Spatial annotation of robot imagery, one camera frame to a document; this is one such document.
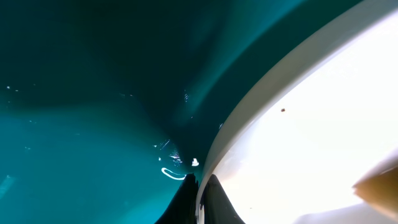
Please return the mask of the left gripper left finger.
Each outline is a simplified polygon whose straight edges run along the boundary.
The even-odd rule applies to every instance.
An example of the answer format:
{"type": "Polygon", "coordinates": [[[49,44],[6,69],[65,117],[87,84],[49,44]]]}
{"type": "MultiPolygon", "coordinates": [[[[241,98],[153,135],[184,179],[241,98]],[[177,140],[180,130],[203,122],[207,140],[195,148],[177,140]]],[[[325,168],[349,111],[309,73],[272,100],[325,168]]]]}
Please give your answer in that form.
{"type": "Polygon", "coordinates": [[[187,174],[169,206],[155,224],[196,224],[197,193],[198,181],[195,175],[187,174]]]}

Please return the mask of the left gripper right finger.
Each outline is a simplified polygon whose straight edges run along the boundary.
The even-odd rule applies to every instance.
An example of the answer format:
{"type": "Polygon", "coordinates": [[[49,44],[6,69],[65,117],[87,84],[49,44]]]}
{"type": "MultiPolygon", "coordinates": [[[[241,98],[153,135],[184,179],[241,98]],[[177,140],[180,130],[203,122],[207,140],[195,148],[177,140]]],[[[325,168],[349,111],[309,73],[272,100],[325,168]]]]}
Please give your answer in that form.
{"type": "Polygon", "coordinates": [[[244,224],[214,174],[210,176],[201,197],[200,223],[244,224]]]}

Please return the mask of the white plate with blue rim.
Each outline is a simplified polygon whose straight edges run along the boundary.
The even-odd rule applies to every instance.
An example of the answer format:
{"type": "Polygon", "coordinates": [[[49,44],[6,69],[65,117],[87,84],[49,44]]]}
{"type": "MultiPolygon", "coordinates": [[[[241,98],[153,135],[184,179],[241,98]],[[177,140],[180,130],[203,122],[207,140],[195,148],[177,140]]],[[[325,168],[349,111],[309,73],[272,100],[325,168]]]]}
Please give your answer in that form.
{"type": "Polygon", "coordinates": [[[397,2],[361,1],[277,62],[209,150],[244,223],[396,223],[353,185],[397,148],[397,2]]]}

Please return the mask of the green and yellow sponge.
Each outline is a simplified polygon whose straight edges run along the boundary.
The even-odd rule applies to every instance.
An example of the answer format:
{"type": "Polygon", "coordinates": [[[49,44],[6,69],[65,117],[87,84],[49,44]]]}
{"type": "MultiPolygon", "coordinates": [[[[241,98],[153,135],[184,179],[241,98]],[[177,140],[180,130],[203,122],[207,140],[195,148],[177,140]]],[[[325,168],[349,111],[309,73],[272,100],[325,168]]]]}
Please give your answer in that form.
{"type": "Polygon", "coordinates": [[[397,148],[365,173],[353,188],[368,205],[397,222],[397,148]]]}

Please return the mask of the teal plastic tray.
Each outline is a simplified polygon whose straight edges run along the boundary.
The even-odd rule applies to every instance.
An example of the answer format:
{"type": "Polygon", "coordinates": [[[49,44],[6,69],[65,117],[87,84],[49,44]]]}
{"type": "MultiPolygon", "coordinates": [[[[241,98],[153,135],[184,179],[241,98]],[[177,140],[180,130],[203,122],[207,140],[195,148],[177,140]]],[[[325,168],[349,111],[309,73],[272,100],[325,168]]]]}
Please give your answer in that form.
{"type": "Polygon", "coordinates": [[[1,222],[155,223],[243,96],[354,5],[1,0],[1,222]]]}

